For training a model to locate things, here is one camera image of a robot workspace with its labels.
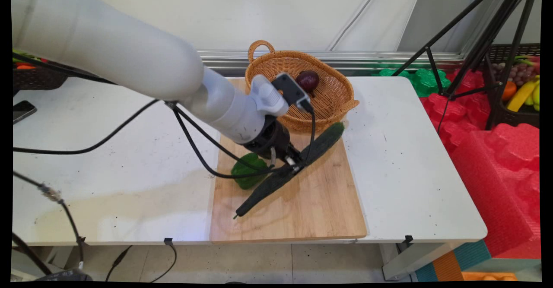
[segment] orange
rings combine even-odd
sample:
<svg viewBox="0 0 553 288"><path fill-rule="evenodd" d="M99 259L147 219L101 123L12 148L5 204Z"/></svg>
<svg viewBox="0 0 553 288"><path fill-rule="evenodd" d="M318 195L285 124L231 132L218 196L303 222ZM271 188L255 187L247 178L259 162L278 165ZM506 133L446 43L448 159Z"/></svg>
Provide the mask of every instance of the orange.
<svg viewBox="0 0 553 288"><path fill-rule="evenodd" d="M503 91L503 95L501 96L501 99L503 101L508 101L515 95L517 92L517 85L512 81L507 81L507 84L505 85L505 90Z"/></svg>

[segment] white table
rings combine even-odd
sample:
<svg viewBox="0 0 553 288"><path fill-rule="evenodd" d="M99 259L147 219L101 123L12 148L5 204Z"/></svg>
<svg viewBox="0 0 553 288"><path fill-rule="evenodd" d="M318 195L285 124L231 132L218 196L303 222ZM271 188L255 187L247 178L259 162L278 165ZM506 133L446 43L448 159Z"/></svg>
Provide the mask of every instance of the white table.
<svg viewBox="0 0 553 288"><path fill-rule="evenodd" d="M421 244L385 265L392 278L484 238L486 226L409 81L350 81L361 103L344 119L343 139L369 234L311 242L401 243L411 235L412 243ZM38 111L13 126L14 146L77 150L97 143L151 99L70 78L53 91L20 92L13 103L22 100ZM217 131L200 125L219 140ZM215 168L218 149L193 127L190 131ZM175 244L209 243L215 179L161 102L93 152L14 153L13 168L61 190L89 245L163 244L165 237ZM61 208L16 178L13 205L13 231L29 245L75 243Z"/></svg>

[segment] white wall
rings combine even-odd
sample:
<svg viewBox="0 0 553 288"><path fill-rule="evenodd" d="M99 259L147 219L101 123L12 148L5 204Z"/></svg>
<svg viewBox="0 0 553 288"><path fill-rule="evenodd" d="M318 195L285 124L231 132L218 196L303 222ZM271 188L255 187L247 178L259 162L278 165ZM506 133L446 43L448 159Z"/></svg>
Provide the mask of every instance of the white wall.
<svg viewBox="0 0 553 288"><path fill-rule="evenodd" d="M433 38L453 18L462 12L474 0L417 0L405 33L399 44L399 51L418 51ZM484 0L451 28L433 46L433 52L459 53L469 34L486 12L490 3L496 0Z"/></svg>
<svg viewBox="0 0 553 288"><path fill-rule="evenodd" d="M324 51L366 0L103 0L199 50ZM373 0L335 50L395 51L416 0Z"/></svg>
<svg viewBox="0 0 553 288"><path fill-rule="evenodd" d="M522 0L513 13L509 16L509 19L501 28L501 31L496 36L494 44L511 44L517 30L522 10L524 9L524 3L526 0ZM539 43L541 36L541 0L534 0L532 5L532 11L528 18L526 28L524 28L524 34L521 43Z"/></svg>

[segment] green bell pepper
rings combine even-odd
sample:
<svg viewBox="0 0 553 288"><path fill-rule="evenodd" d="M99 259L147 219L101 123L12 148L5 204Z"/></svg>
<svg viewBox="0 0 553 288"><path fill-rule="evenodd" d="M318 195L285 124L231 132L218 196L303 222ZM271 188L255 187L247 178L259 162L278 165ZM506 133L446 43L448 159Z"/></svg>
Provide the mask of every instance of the green bell pepper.
<svg viewBox="0 0 553 288"><path fill-rule="evenodd" d="M241 159L257 168L261 168L261 169L267 168L267 163L265 163L265 161L259 158L255 153L248 153L245 156L242 156ZM236 162L236 164L233 166L231 170L232 175L251 174L253 172L257 172L257 170L249 168L248 166L245 166L241 162ZM254 185L258 184L259 182L261 182L261 180L265 179L266 176L267 176L266 174L260 174L259 176L237 178L235 179L235 181L241 187L241 189L247 190L253 187Z"/></svg>

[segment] banana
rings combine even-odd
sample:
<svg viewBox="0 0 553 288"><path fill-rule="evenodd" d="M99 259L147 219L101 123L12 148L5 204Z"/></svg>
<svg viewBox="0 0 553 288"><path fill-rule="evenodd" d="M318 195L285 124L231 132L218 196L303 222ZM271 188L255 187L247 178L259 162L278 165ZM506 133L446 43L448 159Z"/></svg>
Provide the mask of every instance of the banana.
<svg viewBox="0 0 553 288"><path fill-rule="evenodd" d="M532 95L532 92L536 88L536 86L540 83L539 80L537 81L528 81L520 89L515 93L515 95L511 98L509 103L507 104L507 109L518 112L520 107L522 107L523 103L528 99L530 95Z"/></svg>
<svg viewBox="0 0 553 288"><path fill-rule="evenodd" d="M534 91L532 92L532 99L534 100L535 104L540 103L540 85L538 84Z"/></svg>
<svg viewBox="0 0 553 288"><path fill-rule="evenodd" d="M534 100L532 99L532 94L530 94L528 96L528 98L526 98L526 101L524 101L524 104L525 105L534 105Z"/></svg>

